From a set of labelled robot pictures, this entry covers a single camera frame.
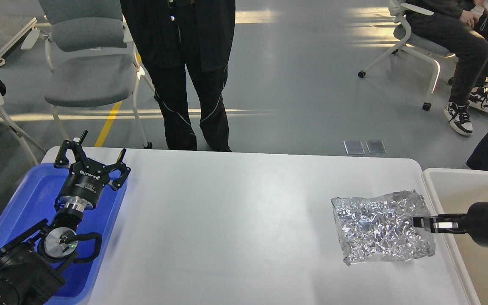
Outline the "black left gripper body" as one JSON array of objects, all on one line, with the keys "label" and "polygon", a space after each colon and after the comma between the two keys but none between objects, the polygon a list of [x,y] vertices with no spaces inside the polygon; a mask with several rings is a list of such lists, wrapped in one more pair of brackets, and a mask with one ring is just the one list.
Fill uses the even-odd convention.
[{"label": "black left gripper body", "polygon": [[56,198],[56,210],[70,205],[81,205],[80,211],[93,210],[109,182],[104,164],[93,159],[76,161],[69,168],[69,175]]}]

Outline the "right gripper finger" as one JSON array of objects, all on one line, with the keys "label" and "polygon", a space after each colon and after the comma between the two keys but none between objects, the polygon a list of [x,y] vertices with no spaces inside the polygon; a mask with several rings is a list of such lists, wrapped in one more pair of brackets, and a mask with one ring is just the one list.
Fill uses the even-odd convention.
[{"label": "right gripper finger", "polygon": [[422,228],[430,233],[467,234],[458,223],[414,223],[415,228]]},{"label": "right gripper finger", "polygon": [[432,224],[432,223],[458,223],[466,214],[439,214],[437,216],[415,216],[413,224]]}]

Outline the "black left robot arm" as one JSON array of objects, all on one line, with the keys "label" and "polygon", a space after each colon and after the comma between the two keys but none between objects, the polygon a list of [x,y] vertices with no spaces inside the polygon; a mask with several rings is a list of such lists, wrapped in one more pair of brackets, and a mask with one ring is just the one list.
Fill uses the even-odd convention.
[{"label": "black left robot arm", "polygon": [[31,169],[0,218],[0,305],[75,305],[91,290],[130,167],[86,156],[87,132]]}]

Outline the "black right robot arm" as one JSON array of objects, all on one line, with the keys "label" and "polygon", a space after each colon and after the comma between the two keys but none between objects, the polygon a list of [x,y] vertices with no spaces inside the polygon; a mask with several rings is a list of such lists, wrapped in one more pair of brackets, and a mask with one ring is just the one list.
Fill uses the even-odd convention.
[{"label": "black right robot arm", "polygon": [[488,202],[473,203],[466,213],[412,218],[413,227],[430,233],[468,234],[472,241],[488,248]]}]

